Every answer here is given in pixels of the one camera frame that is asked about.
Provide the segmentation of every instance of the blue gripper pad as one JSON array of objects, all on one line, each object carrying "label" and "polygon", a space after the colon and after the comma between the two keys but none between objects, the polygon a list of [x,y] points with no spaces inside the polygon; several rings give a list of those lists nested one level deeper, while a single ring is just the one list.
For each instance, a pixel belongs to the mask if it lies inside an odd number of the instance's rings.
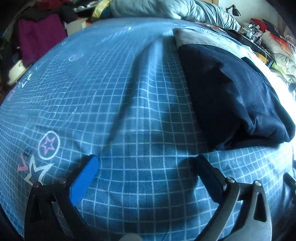
[{"label": "blue gripper pad", "polygon": [[73,206],[81,202],[95,174],[98,172],[100,160],[95,155],[90,157],[90,160],[70,187],[69,199]]}]

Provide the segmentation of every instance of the screw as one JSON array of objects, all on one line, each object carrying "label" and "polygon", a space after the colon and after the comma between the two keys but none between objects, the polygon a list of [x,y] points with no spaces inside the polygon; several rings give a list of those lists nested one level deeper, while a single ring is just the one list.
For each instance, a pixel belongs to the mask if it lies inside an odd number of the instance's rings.
[{"label": "screw", "polygon": [[258,180],[255,180],[254,183],[255,183],[255,185],[257,185],[257,186],[261,186],[261,185],[262,185],[261,182],[258,181]]},{"label": "screw", "polygon": [[35,183],[33,184],[33,187],[34,187],[34,188],[37,188],[37,187],[40,186],[40,184],[41,184],[40,182],[35,182]]},{"label": "screw", "polygon": [[59,179],[59,183],[60,184],[65,184],[66,183],[66,179],[65,178],[60,178]]},{"label": "screw", "polygon": [[233,177],[226,177],[226,181],[229,182],[229,183],[234,183],[235,182]]}]

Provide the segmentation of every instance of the blue bedsheet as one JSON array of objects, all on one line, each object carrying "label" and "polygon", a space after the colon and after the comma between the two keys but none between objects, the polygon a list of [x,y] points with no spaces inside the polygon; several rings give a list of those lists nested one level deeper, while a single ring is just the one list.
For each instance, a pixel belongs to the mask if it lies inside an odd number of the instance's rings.
[{"label": "blue bedsheet", "polygon": [[259,179],[279,217],[292,144],[208,153],[172,34],[186,26],[218,37],[188,21],[99,21],[54,47],[9,93],[0,106],[0,204],[20,234],[32,183],[67,177],[89,154],[101,167],[77,208],[103,240],[196,238],[217,208],[190,159],[202,153],[225,176]]}]

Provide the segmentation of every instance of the circle with star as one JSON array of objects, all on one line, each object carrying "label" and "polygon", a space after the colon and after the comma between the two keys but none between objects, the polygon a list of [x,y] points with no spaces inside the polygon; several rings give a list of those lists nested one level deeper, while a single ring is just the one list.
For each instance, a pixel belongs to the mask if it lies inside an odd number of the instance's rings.
[{"label": "circle with star", "polygon": [[38,155],[43,160],[50,160],[59,150],[60,139],[54,131],[47,132],[38,145]]}]

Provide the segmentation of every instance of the wall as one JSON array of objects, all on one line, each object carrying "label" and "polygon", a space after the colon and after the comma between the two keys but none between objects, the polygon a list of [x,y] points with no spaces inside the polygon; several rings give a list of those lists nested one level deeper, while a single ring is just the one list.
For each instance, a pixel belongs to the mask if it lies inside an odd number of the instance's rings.
[{"label": "wall", "polygon": [[275,26],[278,24],[277,11],[265,0],[219,0],[219,7],[224,10],[232,4],[241,13],[240,17],[235,17],[241,25],[243,22],[249,22],[251,18],[264,18]]}]

